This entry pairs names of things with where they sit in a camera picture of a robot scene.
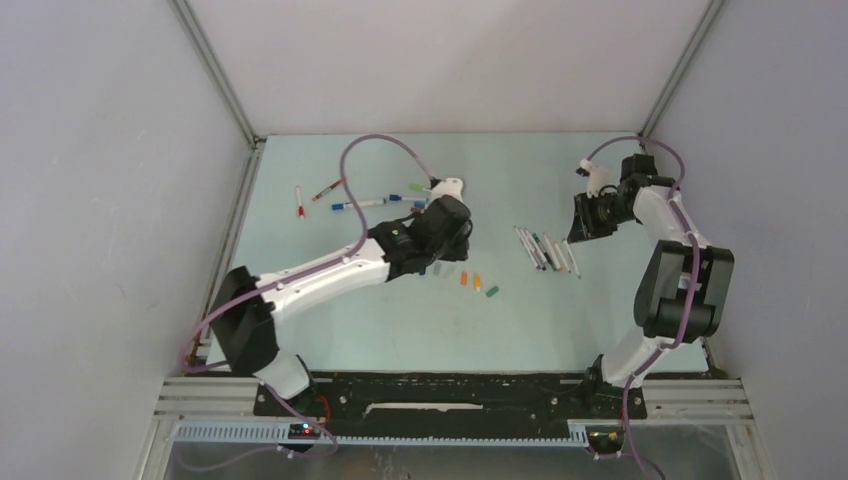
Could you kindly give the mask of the yellow capped marker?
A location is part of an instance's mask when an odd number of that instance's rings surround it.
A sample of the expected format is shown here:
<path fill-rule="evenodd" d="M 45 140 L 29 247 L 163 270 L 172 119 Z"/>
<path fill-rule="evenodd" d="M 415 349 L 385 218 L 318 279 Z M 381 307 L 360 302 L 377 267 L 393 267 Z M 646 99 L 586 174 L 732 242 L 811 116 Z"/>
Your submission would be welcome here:
<path fill-rule="evenodd" d="M 555 253 L 556 253 L 556 255 L 557 255 L 557 257 L 558 257 L 558 259 L 559 259 L 559 261 L 560 261 L 560 263 L 561 263 L 561 265 L 562 265 L 562 267 L 565 269 L 565 271 L 566 271 L 566 272 L 568 272 L 569 274 L 571 274 L 571 273 L 572 273 L 572 267 L 571 267 L 570 261 L 569 261 L 569 259 L 568 259 L 567 255 L 565 254 L 565 252 L 564 252 L 564 250 L 563 250 L 562 246 L 560 245 L 560 243 L 559 243 L 559 242 L 554 242 L 554 243 L 553 243 L 553 248 L 554 248 L 554 251 L 555 251 Z"/>

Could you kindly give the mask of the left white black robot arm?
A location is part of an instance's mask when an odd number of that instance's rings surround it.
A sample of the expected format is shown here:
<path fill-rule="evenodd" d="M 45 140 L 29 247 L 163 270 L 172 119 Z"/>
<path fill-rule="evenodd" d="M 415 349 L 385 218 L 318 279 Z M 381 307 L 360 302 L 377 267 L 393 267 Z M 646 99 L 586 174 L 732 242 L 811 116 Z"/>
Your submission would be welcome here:
<path fill-rule="evenodd" d="M 274 274 L 231 270 L 221 285 L 210 327 L 230 371 L 261 380 L 292 416 L 316 403 L 313 379 L 302 358 L 282 352 L 276 330 L 294 315 L 353 290 L 418 274 L 436 261 L 467 259 L 473 222 L 453 196 L 420 214 L 382 222 L 357 243 L 325 258 Z"/>

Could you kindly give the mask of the orange capped marker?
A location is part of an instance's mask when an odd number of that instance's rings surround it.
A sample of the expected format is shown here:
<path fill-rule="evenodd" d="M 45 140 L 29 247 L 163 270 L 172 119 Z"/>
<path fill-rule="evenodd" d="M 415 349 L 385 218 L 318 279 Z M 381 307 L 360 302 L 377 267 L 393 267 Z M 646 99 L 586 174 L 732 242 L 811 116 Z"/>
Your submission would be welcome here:
<path fill-rule="evenodd" d="M 550 238 L 548 237 L 546 232 L 543 233 L 543 243 L 544 243 L 544 246 L 546 248 L 547 254 L 550 257 L 551 264 L 556 268 L 556 270 L 559 273 L 562 273 L 563 272 L 563 266 L 562 266 L 562 264 L 561 264 L 561 262 L 560 262 L 560 260 L 557 256 L 557 253 L 554 249 L 554 246 L 551 243 Z"/>

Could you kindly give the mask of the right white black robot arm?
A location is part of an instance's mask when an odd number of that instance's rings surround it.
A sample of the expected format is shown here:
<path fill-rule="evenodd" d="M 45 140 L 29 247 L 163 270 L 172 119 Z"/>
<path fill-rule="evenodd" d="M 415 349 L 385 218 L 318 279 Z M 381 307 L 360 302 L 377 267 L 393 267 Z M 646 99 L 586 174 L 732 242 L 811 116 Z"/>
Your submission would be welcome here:
<path fill-rule="evenodd" d="M 587 186 L 574 198 L 568 243 L 609 237 L 620 225 L 635 222 L 654 246 L 634 296 L 635 326 L 614 350 L 598 357 L 591 369 L 596 381 L 581 392 L 585 411 L 606 418 L 620 407 L 620 390 L 640 387 L 668 353 L 717 331 L 735 257 L 699 231 L 678 182 L 660 175 L 652 156 L 623 159 L 617 183 L 611 170 L 589 159 L 581 160 L 576 172 Z"/>

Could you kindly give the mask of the dark green thin pen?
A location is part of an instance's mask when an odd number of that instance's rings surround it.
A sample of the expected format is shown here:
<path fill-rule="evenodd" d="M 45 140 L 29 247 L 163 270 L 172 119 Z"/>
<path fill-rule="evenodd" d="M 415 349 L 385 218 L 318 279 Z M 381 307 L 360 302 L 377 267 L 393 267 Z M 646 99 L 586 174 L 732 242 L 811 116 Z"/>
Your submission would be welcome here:
<path fill-rule="evenodd" d="M 545 260 L 545 262 L 546 262 L 546 263 L 550 266 L 551 270 L 552 270 L 552 271 L 556 271 L 556 272 L 558 272 L 558 271 L 560 270 L 560 268 L 559 268 L 559 267 L 557 266 L 557 264 L 554 262 L 554 258 L 553 258 L 553 257 L 550 255 L 550 253 L 548 252 L 548 249 L 547 249 L 547 247 L 544 245 L 544 243 L 543 243 L 543 241 L 541 240 L 541 238 L 540 238 L 540 237 L 539 237 L 536 233 L 534 233 L 534 232 L 532 232 L 532 233 L 531 233 L 531 237 L 532 237 L 533 241 L 535 242 L 536 247 L 537 247 L 537 249 L 539 250 L 539 252 L 540 252 L 540 254 L 541 254 L 542 258 L 543 258 L 543 259 Z"/>

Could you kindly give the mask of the blue marker white body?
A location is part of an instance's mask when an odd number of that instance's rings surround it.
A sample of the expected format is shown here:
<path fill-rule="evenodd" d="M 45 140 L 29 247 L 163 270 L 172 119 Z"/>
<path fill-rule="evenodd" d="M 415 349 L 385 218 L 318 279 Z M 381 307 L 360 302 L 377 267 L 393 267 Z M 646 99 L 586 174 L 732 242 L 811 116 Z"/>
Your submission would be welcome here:
<path fill-rule="evenodd" d="M 522 231 L 522 234 L 524 235 L 524 237 L 526 239 L 526 242 L 529 245 L 529 249 L 531 250 L 532 254 L 534 255 L 535 260 L 539 264 L 540 269 L 542 271 L 546 271 L 547 270 L 547 261 L 546 261 L 546 258 L 543 255 L 542 251 L 540 250 L 537 243 L 535 242 L 535 240 L 533 239 L 533 237 L 531 236 L 530 232 L 527 229 L 521 228 L 521 231 Z"/>

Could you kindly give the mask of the green capped marker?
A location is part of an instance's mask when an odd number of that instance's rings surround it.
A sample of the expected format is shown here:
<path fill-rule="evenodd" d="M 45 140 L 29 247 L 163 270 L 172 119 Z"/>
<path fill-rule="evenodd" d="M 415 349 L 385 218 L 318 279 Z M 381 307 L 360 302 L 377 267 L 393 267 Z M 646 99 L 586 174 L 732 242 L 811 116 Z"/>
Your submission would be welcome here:
<path fill-rule="evenodd" d="M 570 243 L 566 239 L 564 239 L 563 245 L 564 245 L 565 253 L 567 255 L 568 262 L 571 266 L 572 271 L 577 275 L 578 279 L 581 279 L 582 275 L 581 275 L 580 267 L 579 267 L 579 264 L 577 263 L 576 257 L 574 256 L 574 253 L 573 253 L 573 250 L 571 248 Z"/>

